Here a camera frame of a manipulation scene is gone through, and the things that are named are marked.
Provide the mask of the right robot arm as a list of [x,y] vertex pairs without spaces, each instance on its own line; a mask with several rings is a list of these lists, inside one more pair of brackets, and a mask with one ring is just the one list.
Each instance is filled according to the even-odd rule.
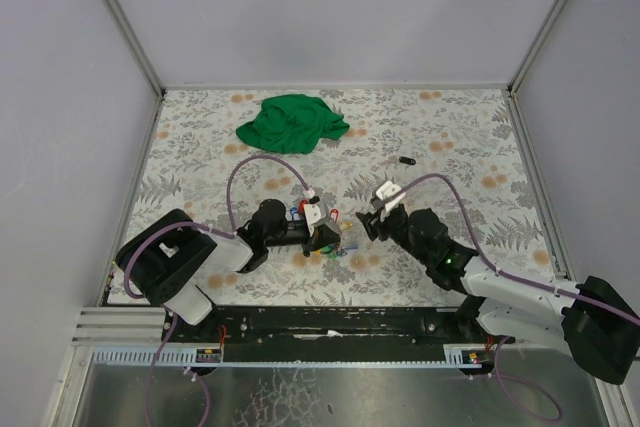
[[639,349],[639,317],[605,280],[582,283],[516,275],[491,267],[478,250],[454,241],[430,209],[360,213],[370,240],[393,240],[440,288],[465,295],[480,329],[570,356],[588,374],[620,385]]

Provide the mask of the black key fob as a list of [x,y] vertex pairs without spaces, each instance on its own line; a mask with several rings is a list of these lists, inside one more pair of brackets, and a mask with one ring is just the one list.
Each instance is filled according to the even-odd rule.
[[416,160],[413,158],[409,158],[409,157],[405,157],[405,156],[401,156],[399,157],[399,162],[402,164],[406,164],[406,165],[416,165]]

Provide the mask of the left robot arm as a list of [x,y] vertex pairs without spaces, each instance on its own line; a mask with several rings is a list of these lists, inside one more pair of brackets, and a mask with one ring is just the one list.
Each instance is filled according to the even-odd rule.
[[306,257],[336,247],[342,236],[338,217],[336,209],[317,197],[302,201],[297,209],[267,199],[243,226],[227,234],[174,209],[126,243],[115,264],[125,275],[129,294],[195,326],[214,309],[196,283],[198,271],[213,267],[248,274],[266,262],[275,247],[299,246]]

